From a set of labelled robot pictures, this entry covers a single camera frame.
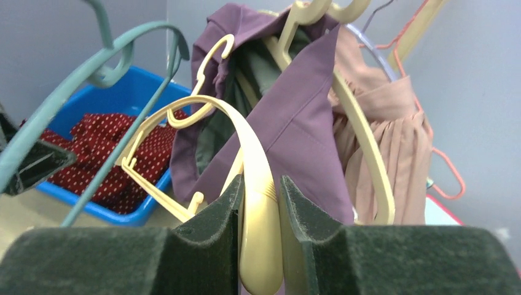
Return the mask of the purple shirt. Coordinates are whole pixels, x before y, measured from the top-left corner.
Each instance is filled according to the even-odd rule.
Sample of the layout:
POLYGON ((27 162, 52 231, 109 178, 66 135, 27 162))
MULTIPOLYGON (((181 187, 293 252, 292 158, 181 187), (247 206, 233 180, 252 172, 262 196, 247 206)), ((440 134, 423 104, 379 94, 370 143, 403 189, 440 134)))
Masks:
MULTIPOLYGON (((207 26, 194 42, 192 75, 209 50, 227 34, 235 37, 234 48, 246 41, 280 33, 289 12, 278 17, 258 12, 246 6, 228 3, 207 18, 207 26)), ((345 176, 332 131, 332 106, 327 98, 331 89, 334 55, 339 29, 343 26, 330 16, 305 26, 312 40, 286 68, 246 116, 267 156, 277 192, 281 176, 289 176, 301 193, 346 225, 354 224, 354 213, 345 176)), ((225 61, 212 58, 205 69, 205 81, 199 94, 224 99, 231 90, 232 55, 225 61)), ((208 203, 218 198, 240 143, 235 127, 220 110, 212 116, 224 116, 231 124, 232 135, 218 147, 209 168, 198 172, 196 146, 204 121, 176 132, 170 159, 174 196, 188 202, 194 192, 202 192, 208 203)))

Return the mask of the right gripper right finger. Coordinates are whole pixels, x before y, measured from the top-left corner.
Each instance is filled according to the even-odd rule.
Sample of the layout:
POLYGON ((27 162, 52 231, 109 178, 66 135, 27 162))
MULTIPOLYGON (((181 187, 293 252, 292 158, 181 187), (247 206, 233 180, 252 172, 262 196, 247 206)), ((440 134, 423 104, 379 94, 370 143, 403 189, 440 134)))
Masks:
POLYGON ((519 294, 499 240, 468 226, 346 226, 288 176, 279 211, 286 294, 519 294))

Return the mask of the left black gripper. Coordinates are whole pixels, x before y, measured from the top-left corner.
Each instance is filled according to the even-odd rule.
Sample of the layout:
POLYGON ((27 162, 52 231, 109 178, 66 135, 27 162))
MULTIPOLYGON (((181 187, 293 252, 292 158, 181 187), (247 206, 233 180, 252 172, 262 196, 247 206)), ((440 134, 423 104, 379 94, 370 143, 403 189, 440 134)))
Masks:
POLYGON ((9 196, 22 194, 71 166, 76 160, 75 153, 55 144, 37 140, 1 193, 9 196))

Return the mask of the wooden hanger with shirt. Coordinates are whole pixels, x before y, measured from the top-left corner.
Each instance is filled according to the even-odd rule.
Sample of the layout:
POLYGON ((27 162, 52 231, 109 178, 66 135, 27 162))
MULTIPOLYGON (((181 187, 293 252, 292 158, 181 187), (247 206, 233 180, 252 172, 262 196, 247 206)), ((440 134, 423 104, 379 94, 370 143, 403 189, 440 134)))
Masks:
MULTIPOLYGON (((265 37, 263 42, 283 71, 292 61, 289 48, 300 25, 314 24, 326 14, 341 24, 347 24, 356 20, 369 4, 369 0, 353 0, 348 6, 341 8, 331 0, 315 0, 309 4, 294 1, 279 38, 265 37)), ((395 202, 380 150, 370 125, 344 78, 337 70, 333 74, 332 88, 353 126, 372 179, 377 201, 374 224, 390 225, 394 222, 395 202)))

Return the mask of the blue-grey plastic hanger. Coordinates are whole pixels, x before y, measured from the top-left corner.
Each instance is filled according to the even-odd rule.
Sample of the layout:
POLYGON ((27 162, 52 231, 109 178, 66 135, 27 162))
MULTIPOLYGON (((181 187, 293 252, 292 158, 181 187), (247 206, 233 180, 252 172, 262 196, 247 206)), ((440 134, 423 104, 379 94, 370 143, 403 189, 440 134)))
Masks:
POLYGON ((103 48, 76 68, 58 87, 43 101, 35 113, 22 128, 14 134, 9 143, 1 151, 1 189, 6 189, 19 174, 18 169, 29 155, 31 148, 39 140, 45 128, 53 124, 54 118, 72 115, 75 106, 87 107, 93 102, 87 100, 87 93, 94 88, 108 89, 121 80, 127 73, 142 73, 134 68, 134 42, 137 38, 151 31, 165 29, 173 33, 173 40, 168 57, 167 76, 159 85, 152 98, 146 103, 129 131, 124 135, 114 152, 104 162, 100 171, 87 186, 87 190, 77 196, 52 184, 37 181, 37 188, 56 199, 72 205, 71 211, 61 223, 71 226, 77 217, 86 212, 116 226, 143 226, 157 206, 157 202, 147 196, 141 206, 131 214, 115 214, 91 201, 98 186, 108 174, 139 125, 144 122, 152 107, 158 102, 163 91, 171 85, 181 61, 189 60, 188 43, 180 29, 168 22, 154 21, 138 25, 117 38, 113 38, 106 10, 100 1, 88 1, 93 9, 100 29, 103 48))

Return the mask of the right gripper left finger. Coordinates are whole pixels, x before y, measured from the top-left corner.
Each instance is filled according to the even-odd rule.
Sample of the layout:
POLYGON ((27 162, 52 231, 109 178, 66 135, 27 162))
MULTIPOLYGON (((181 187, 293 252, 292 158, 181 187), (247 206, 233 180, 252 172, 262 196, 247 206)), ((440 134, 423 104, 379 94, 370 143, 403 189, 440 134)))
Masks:
POLYGON ((1 261, 2 294, 239 294, 236 176, 192 219, 167 227, 25 232, 1 261))

